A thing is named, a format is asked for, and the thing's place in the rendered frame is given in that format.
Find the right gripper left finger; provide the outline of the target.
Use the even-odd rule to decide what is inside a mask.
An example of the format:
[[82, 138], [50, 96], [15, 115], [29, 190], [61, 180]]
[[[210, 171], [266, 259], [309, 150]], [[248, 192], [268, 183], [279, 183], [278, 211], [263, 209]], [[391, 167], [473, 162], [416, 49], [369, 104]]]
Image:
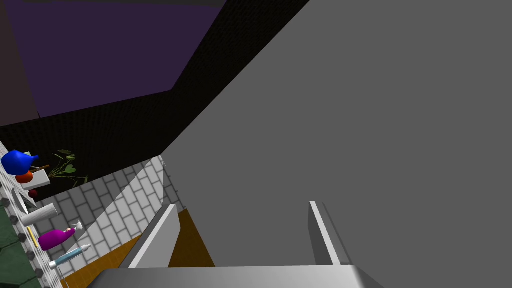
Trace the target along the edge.
[[119, 268], [168, 267], [180, 230], [177, 206], [162, 205]]

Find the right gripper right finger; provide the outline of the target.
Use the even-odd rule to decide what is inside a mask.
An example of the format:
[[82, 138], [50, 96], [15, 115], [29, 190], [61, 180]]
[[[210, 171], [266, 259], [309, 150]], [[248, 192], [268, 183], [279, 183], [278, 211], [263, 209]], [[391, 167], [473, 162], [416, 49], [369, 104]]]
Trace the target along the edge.
[[353, 264], [333, 218], [323, 202], [309, 202], [307, 226], [316, 265]]

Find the blue white tube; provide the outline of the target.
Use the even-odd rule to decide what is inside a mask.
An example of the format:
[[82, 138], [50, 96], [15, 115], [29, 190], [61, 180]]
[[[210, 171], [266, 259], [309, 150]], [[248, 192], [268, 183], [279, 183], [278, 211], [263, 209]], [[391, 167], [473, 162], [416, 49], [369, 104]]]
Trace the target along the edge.
[[75, 259], [78, 256], [82, 255], [85, 251], [89, 250], [91, 247], [92, 247], [92, 244], [85, 244], [76, 249], [73, 249], [72, 251], [64, 254], [63, 256], [59, 257], [58, 259], [51, 261], [49, 263], [49, 268], [51, 270], [55, 270], [58, 266], [65, 264], [65, 263], [69, 262], [70, 260]]

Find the magenta spray bottle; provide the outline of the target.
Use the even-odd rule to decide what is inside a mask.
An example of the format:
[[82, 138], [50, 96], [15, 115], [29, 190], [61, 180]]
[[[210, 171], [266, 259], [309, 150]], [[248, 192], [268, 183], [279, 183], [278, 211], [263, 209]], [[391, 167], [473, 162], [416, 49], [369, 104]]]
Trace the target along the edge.
[[76, 231], [83, 230], [83, 224], [78, 221], [77, 224], [73, 224], [73, 227], [67, 228], [66, 230], [53, 229], [50, 230], [38, 238], [38, 243], [42, 251], [49, 251], [71, 238]]

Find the green leafy plant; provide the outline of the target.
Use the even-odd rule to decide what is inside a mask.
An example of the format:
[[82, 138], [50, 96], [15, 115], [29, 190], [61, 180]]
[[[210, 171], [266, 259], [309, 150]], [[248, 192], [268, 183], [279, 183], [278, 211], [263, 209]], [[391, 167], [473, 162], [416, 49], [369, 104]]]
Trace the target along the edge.
[[89, 177], [87, 175], [75, 175], [77, 171], [77, 168], [74, 166], [74, 162], [76, 161], [76, 154], [74, 154], [70, 150], [60, 149], [57, 151], [57, 153], [54, 153], [53, 155], [59, 159], [59, 162], [57, 166], [49, 172], [49, 179], [71, 180], [73, 182], [72, 188], [77, 187], [79, 183], [81, 185], [84, 185], [89, 182]]

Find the white paper roll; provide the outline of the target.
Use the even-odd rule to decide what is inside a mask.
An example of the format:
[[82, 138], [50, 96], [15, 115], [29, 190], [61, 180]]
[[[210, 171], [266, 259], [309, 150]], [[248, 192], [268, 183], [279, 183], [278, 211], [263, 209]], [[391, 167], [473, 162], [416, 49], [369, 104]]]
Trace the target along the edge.
[[30, 212], [26, 215], [22, 215], [19, 218], [19, 221], [24, 227], [30, 227], [44, 220], [57, 217], [58, 215], [59, 213], [55, 208], [54, 204], [50, 203], [49, 205], [34, 210], [33, 212]]

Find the white block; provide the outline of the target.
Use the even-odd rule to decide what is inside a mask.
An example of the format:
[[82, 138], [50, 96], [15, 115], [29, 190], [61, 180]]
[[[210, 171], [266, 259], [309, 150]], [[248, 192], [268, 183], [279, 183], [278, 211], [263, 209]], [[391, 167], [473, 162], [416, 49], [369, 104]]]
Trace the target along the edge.
[[26, 191], [35, 190], [51, 184], [47, 172], [42, 169], [32, 174], [33, 179], [28, 183], [21, 184], [22, 188]]

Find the blue round vase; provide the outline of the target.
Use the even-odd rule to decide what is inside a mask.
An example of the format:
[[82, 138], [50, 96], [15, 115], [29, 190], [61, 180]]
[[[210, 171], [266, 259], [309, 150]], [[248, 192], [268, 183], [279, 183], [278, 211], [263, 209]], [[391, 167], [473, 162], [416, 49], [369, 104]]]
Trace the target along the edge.
[[1, 158], [1, 164], [7, 174], [21, 176], [26, 174], [30, 170], [33, 162], [38, 159], [38, 155], [31, 156], [18, 150], [12, 150]]

